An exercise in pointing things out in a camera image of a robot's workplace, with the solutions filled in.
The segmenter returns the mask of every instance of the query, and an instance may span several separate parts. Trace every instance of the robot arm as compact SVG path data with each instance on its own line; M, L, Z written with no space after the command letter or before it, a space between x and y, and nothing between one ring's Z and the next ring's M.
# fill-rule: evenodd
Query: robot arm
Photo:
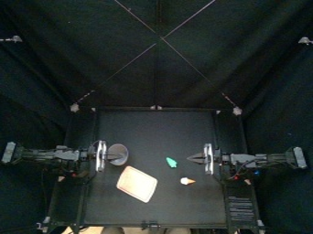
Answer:
M204 152L187 158L199 165L206 166L206 174L214 175L219 180L235 178L243 171L286 165L291 169L306 169L306 160L299 147L291 147L284 154L222 154L212 150L211 144L204 144Z

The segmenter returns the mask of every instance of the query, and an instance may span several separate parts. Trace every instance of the black tabletop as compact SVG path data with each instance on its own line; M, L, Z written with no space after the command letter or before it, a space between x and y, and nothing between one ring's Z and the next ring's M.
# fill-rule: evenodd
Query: black tabletop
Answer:
M105 172L92 180L86 197L86 225L224 226L223 194L219 183L206 175L204 167L185 160L214 143L208 112L101 112L96 137L107 145L124 144L129 157L123 166L105 165ZM177 161L171 168L165 157ZM116 188L124 167L129 165L157 179L148 203ZM189 186L181 177L195 180Z

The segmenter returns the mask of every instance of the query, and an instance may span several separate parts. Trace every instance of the green object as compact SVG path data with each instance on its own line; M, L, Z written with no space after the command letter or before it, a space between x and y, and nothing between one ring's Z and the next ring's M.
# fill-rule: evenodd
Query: green object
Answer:
M165 157L165 161L167 161L169 167L176 167L177 162L172 158Z

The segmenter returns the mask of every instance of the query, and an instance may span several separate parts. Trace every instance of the black fabric wall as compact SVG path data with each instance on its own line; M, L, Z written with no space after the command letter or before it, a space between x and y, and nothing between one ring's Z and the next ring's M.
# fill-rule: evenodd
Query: black fabric wall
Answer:
M290 51L246 111L251 153L283 153L303 148L309 169L266 171L258 184L266 226L282 233L313 233L313 47Z
M13 33L12 28L1 29L1 35ZM18 43L1 44L0 62L0 154L6 142L50 149L62 144L68 112L49 73ZM0 233L36 233L54 178L32 164L1 166L0 178Z
M296 145L311 165L313 47L296 44L313 38L310 0L215 1L168 37L208 82L115 1L0 2L0 36L24 40L0 44L0 153L8 141L30 148L61 144L68 105L93 88L86 106L228 108L222 90L244 107L248 152ZM163 1L155 14L161 1L121 2L161 36L207 4ZM45 204L40 167L1 168L0 177L1 231L37 222ZM311 167L262 174L258 198L266 226L313 233Z

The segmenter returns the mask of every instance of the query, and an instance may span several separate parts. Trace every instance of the cone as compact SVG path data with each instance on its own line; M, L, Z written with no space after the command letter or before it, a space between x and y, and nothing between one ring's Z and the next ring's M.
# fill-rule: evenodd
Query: cone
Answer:
M191 184L191 183L193 183L193 182L195 182L195 180L188 179L188 183L187 183L187 185L188 185L188 184Z
M187 177L180 178L180 184L184 185L184 186L193 183L193 182L195 182L195 180L192 180L192 179L189 179Z

